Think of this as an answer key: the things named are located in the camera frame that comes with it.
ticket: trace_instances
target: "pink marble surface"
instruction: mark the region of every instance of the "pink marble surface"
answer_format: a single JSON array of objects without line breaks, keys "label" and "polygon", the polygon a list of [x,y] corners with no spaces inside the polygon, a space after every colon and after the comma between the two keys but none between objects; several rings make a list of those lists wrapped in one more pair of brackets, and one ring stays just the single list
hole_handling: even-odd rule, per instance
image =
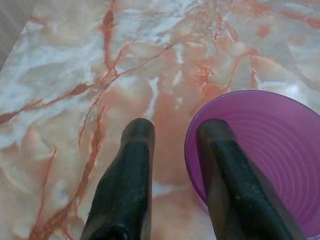
[{"label": "pink marble surface", "polygon": [[243,89],[320,113],[319,43],[317,0],[41,1],[0,74],[0,239],[79,239],[137,117],[156,129],[152,239],[215,239],[184,162],[192,117]]}]

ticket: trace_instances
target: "purple bowl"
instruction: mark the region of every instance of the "purple bowl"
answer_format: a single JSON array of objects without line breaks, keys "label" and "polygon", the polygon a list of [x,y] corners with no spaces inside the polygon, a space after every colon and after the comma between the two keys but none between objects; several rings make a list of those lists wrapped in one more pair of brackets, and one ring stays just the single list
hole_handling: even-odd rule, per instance
[{"label": "purple bowl", "polygon": [[268,91],[235,91],[210,101],[193,118],[184,144],[187,171],[205,203],[196,130],[210,118],[228,122],[304,234],[308,238],[320,235],[320,116],[291,98]]}]

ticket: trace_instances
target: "plastic bowl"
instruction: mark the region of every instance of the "plastic bowl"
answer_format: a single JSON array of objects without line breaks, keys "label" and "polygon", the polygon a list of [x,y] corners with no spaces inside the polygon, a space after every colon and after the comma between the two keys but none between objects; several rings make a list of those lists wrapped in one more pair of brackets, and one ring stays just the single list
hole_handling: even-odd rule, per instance
[{"label": "plastic bowl", "polygon": [[235,91],[210,101],[193,118],[184,145],[187,171],[204,203],[196,130],[210,118],[228,122],[304,234],[320,235],[320,116],[291,98],[260,90]]}]

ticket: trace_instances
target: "marble tile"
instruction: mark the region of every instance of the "marble tile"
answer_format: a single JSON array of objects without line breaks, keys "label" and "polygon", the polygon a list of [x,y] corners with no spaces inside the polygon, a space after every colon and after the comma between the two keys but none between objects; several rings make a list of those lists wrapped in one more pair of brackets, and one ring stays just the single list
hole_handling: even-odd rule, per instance
[{"label": "marble tile", "polygon": [[152,239],[215,239],[184,162],[195,113],[260,89],[320,113],[316,0],[46,0],[0,74],[0,239],[76,240],[134,118],[156,129]]}]

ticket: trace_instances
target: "purple plastic basin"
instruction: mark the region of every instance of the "purple plastic basin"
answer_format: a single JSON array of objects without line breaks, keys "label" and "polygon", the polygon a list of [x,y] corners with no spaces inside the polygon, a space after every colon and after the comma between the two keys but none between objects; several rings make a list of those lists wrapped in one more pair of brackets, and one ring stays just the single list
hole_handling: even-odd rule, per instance
[{"label": "purple plastic basin", "polygon": [[229,123],[304,234],[320,235],[320,116],[291,98],[260,90],[235,91],[210,101],[193,118],[184,145],[187,171],[204,203],[196,130],[210,118]]}]

